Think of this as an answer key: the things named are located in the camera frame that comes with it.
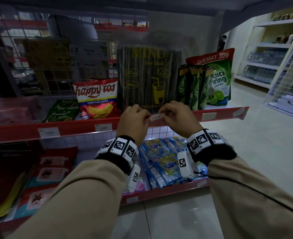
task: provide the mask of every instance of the left hand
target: left hand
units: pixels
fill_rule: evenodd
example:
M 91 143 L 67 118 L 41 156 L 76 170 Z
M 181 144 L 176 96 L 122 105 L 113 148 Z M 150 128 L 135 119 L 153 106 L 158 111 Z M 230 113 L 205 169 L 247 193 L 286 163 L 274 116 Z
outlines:
M 142 109 L 138 104 L 132 107 L 128 106 L 118 123 L 116 137 L 121 135 L 130 136 L 135 140 L 135 144 L 139 146 L 147 135 L 150 116 L 151 113 L 146 109 Z

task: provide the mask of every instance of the black cable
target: black cable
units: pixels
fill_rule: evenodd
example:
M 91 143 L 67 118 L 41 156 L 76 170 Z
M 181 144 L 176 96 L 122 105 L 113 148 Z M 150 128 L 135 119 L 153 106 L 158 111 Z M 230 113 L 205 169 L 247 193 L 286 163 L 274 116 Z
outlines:
M 258 190 L 256 190 L 256 189 L 254 189 L 254 188 L 252 188 L 252 187 L 250 187 L 250 186 L 248 186 L 248 185 L 245 185 L 245 184 L 243 184 L 243 183 L 241 183 L 241 182 L 238 182 L 238 181 L 236 181 L 236 180 L 234 180 L 234 179 L 230 179 L 230 178 L 226 178 L 226 177 L 216 177 L 216 176 L 207 175 L 207 174 L 204 174 L 204 173 L 201 173 L 201 172 L 195 172 L 195 171 L 194 171 L 194 173 L 195 173 L 195 174 L 200 174 L 200 175 L 203 175 L 203 176 L 207 176 L 207 177 L 212 178 L 212 179 L 227 180 L 227 181 L 231 181 L 231 182 L 237 183 L 237 184 L 239 184 L 239 185 L 242 185 L 242 186 L 244 186 L 244 187 L 246 187 L 246 188 L 248 188 L 248 189 L 251 189 L 251 190 L 253 190 L 253 191 L 255 191 L 255 192 L 257 192 L 257 193 L 259 193 L 259 194 L 265 196 L 266 198 L 268 198 L 268 199 L 270 199 L 270 200 L 276 202 L 277 204 L 279 204 L 279 205 L 285 207 L 286 209 L 290 210 L 290 211 L 293 213 L 293 208 L 289 207 L 288 205 L 285 205 L 284 203 L 282 203 L 282 202 L 280 202 L 280 201 L 278 201 L 278 200 L 276 200 L 276 199 L 270 197 L 269 195 L 264 194 L 263 192 L 260 192 L 260 191 L 258 191 Z

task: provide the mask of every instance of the right hand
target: right hand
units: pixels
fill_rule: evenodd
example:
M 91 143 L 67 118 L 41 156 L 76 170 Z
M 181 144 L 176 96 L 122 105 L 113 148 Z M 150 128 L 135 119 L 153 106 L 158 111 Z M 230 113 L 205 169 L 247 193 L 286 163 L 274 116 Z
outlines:
M 160 113 L 164 113 L 162 120 L 180 136 L 189 138 L 192 134 L 203 129 L 191 109 L 181 102 L 171 101 L 165 104 L 159 110 L 158 114 Z M 175 121 L 167 116 L 172 113 L 175 114 Z

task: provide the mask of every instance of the white wall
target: white wall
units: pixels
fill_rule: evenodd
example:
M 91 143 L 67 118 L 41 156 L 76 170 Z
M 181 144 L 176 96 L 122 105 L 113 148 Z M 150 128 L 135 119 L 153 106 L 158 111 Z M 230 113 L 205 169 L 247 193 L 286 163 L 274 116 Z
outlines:
M 252 17 L 251 19 L 248 19 L 246 22 L 238 25 L 237 27 L 233 28 L 230 31 L 225 49 L 235 48 L 233 64 L 232 64 L 233 74 L 236 73 L 240 65 L 240 61 L 242 60 L 244 51 L 248 44 L 249 37 L 253 30 L 253 26 L 257 23 L 269 21 L 270 17 L 271 17 L 271 13 L 257 16 L 257 17 Z

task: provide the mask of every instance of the beige jacket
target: beige jacket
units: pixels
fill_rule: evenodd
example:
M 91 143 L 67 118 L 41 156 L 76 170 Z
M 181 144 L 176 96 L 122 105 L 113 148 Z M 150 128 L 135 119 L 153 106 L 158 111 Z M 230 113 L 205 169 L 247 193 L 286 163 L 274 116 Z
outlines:
M 293 208 L 293 197 L 237 157 L 211 161 L 209 175 L 227 177 Z M 293 213 L 242 185 L 209 179 L 225 239 L 293 239 Z M 106 160 L 82 162 L 51 199 L 8 239 L 109 238 L 116 223 L 125 175 Z

